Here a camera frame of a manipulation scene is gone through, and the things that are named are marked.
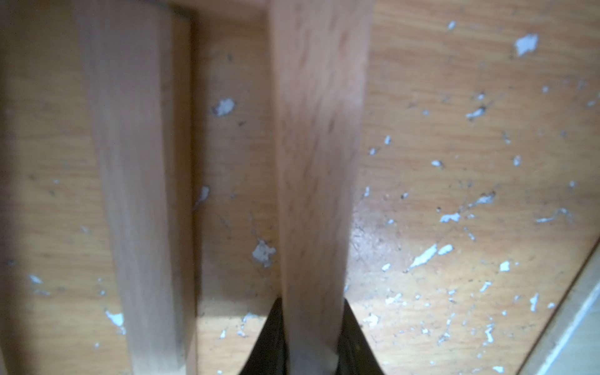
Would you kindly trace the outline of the pale plywood board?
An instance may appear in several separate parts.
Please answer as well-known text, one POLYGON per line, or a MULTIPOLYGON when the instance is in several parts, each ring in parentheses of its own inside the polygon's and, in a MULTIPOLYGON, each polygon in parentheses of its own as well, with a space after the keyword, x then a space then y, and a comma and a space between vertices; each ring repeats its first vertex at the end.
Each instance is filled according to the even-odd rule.
POLYGON ((590 252, 519 374, 546 374, 599 297, 599 243, 590 252))

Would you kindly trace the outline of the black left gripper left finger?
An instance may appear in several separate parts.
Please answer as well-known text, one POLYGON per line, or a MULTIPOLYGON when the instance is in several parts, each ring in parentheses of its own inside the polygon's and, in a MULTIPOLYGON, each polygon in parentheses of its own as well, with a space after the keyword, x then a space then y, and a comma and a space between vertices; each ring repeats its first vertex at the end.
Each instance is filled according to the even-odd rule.
POLYGON ((282 298, 274 302, 240 375, 285 375, 287 345, 282 298))

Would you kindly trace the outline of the wooden easel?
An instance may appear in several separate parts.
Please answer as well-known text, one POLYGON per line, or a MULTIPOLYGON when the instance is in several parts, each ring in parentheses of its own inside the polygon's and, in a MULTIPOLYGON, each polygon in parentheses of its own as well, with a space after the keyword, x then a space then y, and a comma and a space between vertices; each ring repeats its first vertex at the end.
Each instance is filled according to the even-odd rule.
MULTIPOLYGON (((76 1, 87 102, 136 374, 194 374, 188 1, 76 1)), ((336 374, 373 6, 267 11, 286 374, 336 374)))

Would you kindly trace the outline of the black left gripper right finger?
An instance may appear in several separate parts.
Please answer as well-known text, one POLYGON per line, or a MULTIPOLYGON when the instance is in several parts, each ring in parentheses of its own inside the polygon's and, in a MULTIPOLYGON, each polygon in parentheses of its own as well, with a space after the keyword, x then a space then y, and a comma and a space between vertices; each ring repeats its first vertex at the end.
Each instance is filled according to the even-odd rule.
POLYGON ((337 351, 336 374, 384 375, 347 299, 344 304, 337 351))

